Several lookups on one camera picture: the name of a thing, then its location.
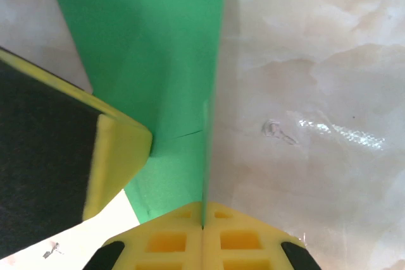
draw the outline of white marble floor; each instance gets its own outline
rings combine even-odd
[[[2,46],[90,90],[55,0],[0,8]],[[211,199],[302,238],[323,269],[405,269],[404,13],[225,3]]]

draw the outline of black foam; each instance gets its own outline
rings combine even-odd
[[[283,242],[281,244],[294,270],[321,270],[308,250],[294,243]]]
[[[82,221],[99,114],[0,60],[0,258]]]
[[[83,270],[112,270],[124,248],[123,242],[113,242],[101,247]]]

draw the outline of square hole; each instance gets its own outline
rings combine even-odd
[[[223,261],[223,270],[271,270],[268,260],[247,261],[230,260]]]
[[[215,216],[215,218],[231,218],[232,217],[232,215],[229,215],[229,214],[221,212],[221,211],[215,211],[214,216]]]
[[[180,213],[177,217],[178,218],[191,218],[191,211],[185,211],[183,213]]]
[[[184,252],[187,235],[178,232],[160,232],[149,239],[146,252]]]
[[[221,232],[221,249],[262,249],[255,231],[229,230]]]
[[[177,262],[150,262],[137,265],[135,270],[182,270],[182,265]]]

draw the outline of black foam pad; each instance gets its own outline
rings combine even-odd
[[[0,258],[82,222],[99,114],[0,60]]]
[[[113,242],[101,247],[83,270],[112,270],[124,248],[125,244],[123,242]]]
[[[283,242],[281,244],[294,270],[321,270],[308,250],[294,243]]]

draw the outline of green foam board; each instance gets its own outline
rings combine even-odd
[[[125,188],[141,223],[206,197],[222,1],[58,0],[94,95],[154,134]]]

